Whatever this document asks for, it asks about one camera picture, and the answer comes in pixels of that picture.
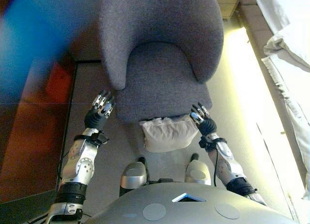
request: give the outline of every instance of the cable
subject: cable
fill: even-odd
[[[213,183],[214,183],[214,187],[217,186],[217,183],[216,183],[216,176],[217,176],[217,162],[218,162],[218,150],[217,148],[215,148],[215,150],[217,151],[217,159],[215,161],[215,166],[214,166],[214,174],[213,174]]]
[[[89,214],[87,214],[87,213],[83,213],[83,215],[86,215],[86,216],[88,216],[88,217],[91,218],[91,215],[89,215]]]
[[[67,156],[67,154],[69,153],[69,151],[67,153],[64,154],[64,156],[62,157],[62,159],[59,161],[58,163],[58,172],[57,172],[57,175],[60,179],[62,179],[62,176],[61,176],[61,172],[62,172],[62,169],[61,169],[61,166],[62,166],[62,161],[64,159],[64,157]]]
[[[37,219],[35,219],[35,220],[33,220],[32,222],[28,222],[29,224],[34,224],[34,223],[36,223],[37,221],[39,221],[39,220],[41,220],[41,219],[43,219],[43,218],[46,218],[47,217],[47,214],[46,215],[43,215],[43,216],[41,216],[41,217],[39,217],[39,218],[37,218]]]

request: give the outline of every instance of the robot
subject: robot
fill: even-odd
[[[95,156],[100,145],[108,142],[102,129],[114,106],[110,92],[102,91],[95,98],[84,119],[86,129],[75,137],[69,151],[45,224],[78,223],[81,219],[86,189],[94,175]],[[208,167],[199,161],[198,154],[192,155],[184,182],[167,178],[150,181],[146,160],[141,157],[124,170],[120,198],[86,223],[296,223],[267,206],[248,182],[226,140],[217,135],[217,126],[201,103],[198,107],[193,105],[190,117],[202,135],[199,145],[215,167],[214,184],[217,176],[226,190],[211,186]]]

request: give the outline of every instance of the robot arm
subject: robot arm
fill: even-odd
[[[234,159],[226,140],[216,134],[217,126],[211,119],[208,110],[201,103],[198,105],[199,107],[193,105],[190,117],[202,134],[199,145],[208,152],[217,177],[227,190],[266,205],[263,198],[256,193],[257,189],[254,189],[247,181],[241,165]]]
[[[115,103],[111,93],[102,91],[85,116],[85,130],[74,138],[68,162],[62,171],[60,188],[55,203],[50,207],[46,224],[52,219],[79,220],[87,186],[94,174],[94,159],[98,148],[108,139],[101,131]]]

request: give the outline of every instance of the white pillow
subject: white pillow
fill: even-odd
[[[145,135],[145,149],[155,153],[185,148],[198,132],[189,115],[174,119],[165,117],[141,121],[140,125]]]

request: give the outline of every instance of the triangular opening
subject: triangular opening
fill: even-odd
[[[205,199],[183,193],[172,200],[172,202],[205,202]]]

